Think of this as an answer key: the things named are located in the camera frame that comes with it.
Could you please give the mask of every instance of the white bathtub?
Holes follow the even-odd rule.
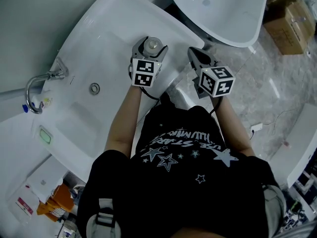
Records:
[[[266,0],[174,0],[198,27],[217,40],[245,48],[258,38]]]

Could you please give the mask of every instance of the drain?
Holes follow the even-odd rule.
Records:
[[[92,95],[99,94],[99,92],[100,92],[100,86],[99,86],[99,84],[97,84],[97,83],[92,83],[92,84],[90,85],[89,92],[90,92]]]

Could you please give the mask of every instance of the star print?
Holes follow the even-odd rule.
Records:
[[[176,160],[172,159],[172,153],[166,157],[158,155],[158,157],[161,159],[161,162],[158,164],[158,167],[164,166],[166,170],[170,171],[170,166],[172,164],[178,163]]]
[[[152,160],[154,159],[155,155],[156,154],[160,154],[160,153],[164,153],[164,152],[160,151],[160,148],[157,148],[157,149],[150,148],[149,152],[143,154],[141,157],[149,156],[150,157],[150,162],[152,162]]]
[[[217,157],[214,160],[222,160],[227,167],[230,167],[230,161],[238,161],[236,157],[230,155],[230,149],[225,149],[223,152],[212,149],[214,153],[217,154]]]
[[[203,181],[205,180],[205,175],[198,175],[198,177],[195,179],[197,182],[199,182],[199,184],[201,184]]]
[[[199,156],[200,154],[198,153],[198,151],[194,151],[192,152],[191,156],[194,156],[194,158],[197,158],[197,156]]]

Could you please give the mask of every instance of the green soap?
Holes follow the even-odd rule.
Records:
[[[51,137],[42,129],[40,130],[40,137],[44,140],[45,143],[51,143]]]

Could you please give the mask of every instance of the wash basin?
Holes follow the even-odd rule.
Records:
[[[174,0],[199,28],[217,40],[245,48],[258,38],[266,0]]]
[[[44,146],[83,181],[103,152],[110,125],[131,85],[132,47],[146,36],[169,47],[154,86],[148,89],[159,97],[189,62],[187,49],[202,48],[204,42],[146,0],[97,0],[58,53],[69,76],[44,84],[43,91],[50,91],[53,101],[35,117],[33,135],[40,139],[40,128],[51,135],[52,142]],[[138,120],[155,103],[142,95]]]

